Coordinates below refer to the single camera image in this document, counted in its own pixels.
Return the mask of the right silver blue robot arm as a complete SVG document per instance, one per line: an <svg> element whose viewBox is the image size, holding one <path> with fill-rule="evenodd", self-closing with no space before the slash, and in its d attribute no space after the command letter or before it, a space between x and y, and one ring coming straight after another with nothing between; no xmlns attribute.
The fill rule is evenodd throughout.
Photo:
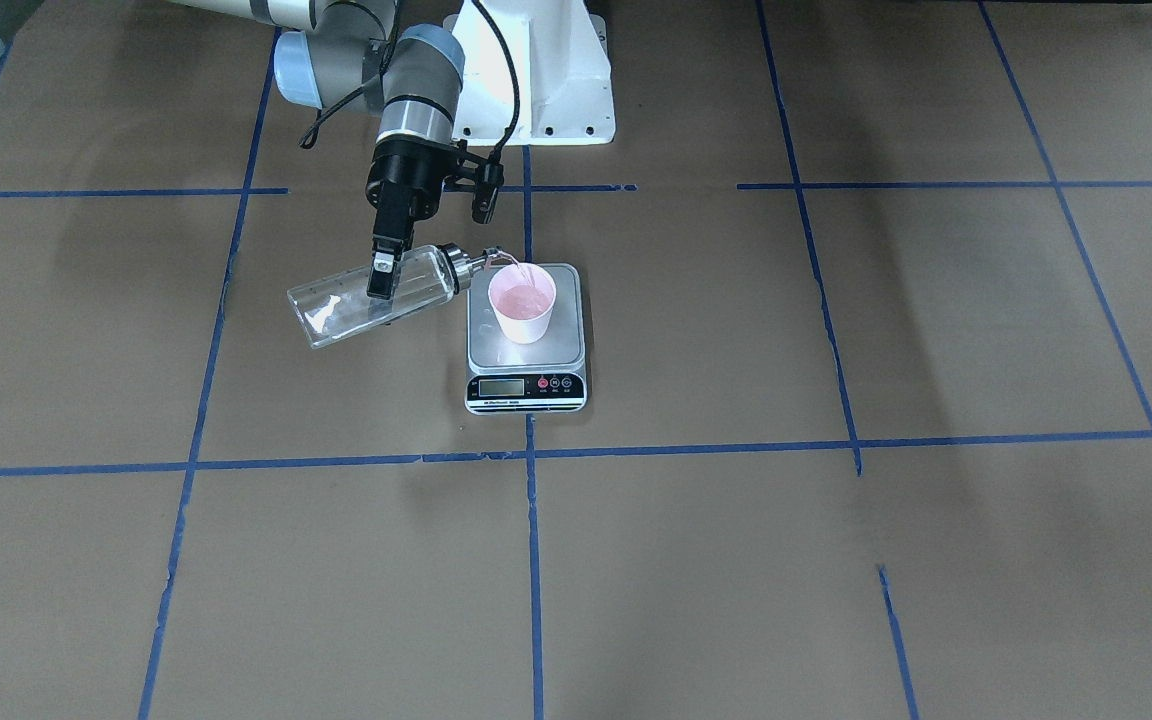
<svg viewBox="0 0 1152 720"><path fill-rule="evenodd" d="M0 199L151 197L152 237L183 197L247 204L268 97L378 115L366 200L371 295L397 291L414 223L465 160L444 149L463 54L444 29L399 32L399 1L0 1Z"/></svg>

